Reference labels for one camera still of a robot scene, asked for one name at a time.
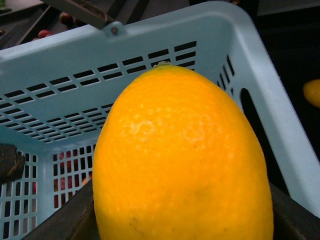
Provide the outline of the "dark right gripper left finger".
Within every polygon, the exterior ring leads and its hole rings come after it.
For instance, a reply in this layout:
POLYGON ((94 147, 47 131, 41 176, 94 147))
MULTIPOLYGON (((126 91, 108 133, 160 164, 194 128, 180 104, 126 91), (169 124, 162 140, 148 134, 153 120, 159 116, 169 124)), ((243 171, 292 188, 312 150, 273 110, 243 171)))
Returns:
POLYGON ((65 205, 28 233, 25 240, 99 240, 93 183, 89 180, 65 205))

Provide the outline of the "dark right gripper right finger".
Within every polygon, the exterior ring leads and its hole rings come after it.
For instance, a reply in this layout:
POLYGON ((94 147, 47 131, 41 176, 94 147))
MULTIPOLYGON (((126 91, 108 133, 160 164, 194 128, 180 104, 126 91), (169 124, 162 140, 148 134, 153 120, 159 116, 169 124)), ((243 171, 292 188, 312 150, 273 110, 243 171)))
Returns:
POLYGON ((318 240, 320 219, 270 184, 274 218, 274 240, 318 240))

